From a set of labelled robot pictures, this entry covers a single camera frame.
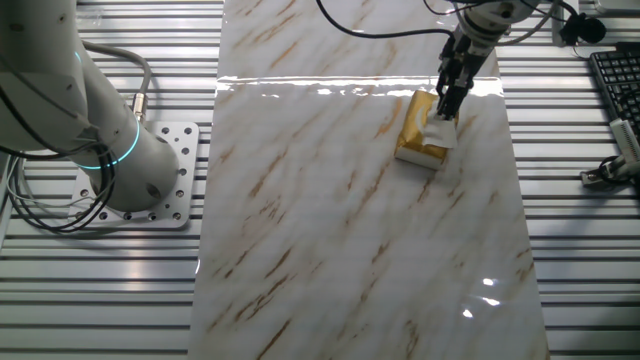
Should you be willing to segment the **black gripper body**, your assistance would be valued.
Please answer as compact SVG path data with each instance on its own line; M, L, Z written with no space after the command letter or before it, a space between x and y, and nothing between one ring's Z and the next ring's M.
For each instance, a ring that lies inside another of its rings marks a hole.
M438 69L437 88L458 86L471 89L474 85L474 77L488 57L487 50L487 47L456 31L454 37L446 42L440 54L441 64Z

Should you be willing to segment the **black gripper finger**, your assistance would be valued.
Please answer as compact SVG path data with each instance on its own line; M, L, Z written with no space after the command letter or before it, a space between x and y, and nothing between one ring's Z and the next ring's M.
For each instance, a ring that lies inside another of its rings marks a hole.
M436 115L441 119L451 119L454 111L451 110L453 103L453 90L448 77L440 77L436 85L436 92L439 100L436 107Z
M459 114L461 105L472 88L473 88L472 85L465 86L465 87L461 87L461 86L453 87L453 94L452 94L452 116L453 117L456 117Z

